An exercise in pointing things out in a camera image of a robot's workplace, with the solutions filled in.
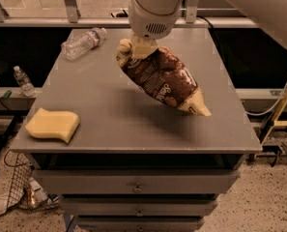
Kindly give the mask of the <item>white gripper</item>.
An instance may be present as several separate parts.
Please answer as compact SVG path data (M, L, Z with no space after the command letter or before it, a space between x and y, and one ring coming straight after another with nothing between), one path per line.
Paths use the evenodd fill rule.
M134 32L117 47L133 59L145 59L158 49L156 40L168 36L179 17L181 0L130 0L129 24Z

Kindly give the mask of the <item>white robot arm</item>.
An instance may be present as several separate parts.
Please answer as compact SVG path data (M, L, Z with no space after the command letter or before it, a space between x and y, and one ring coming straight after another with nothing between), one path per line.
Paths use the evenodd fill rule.
M158 40L168 36L183 0L129 0L129 25L135 36ZM287 49L287 0L225 0Z

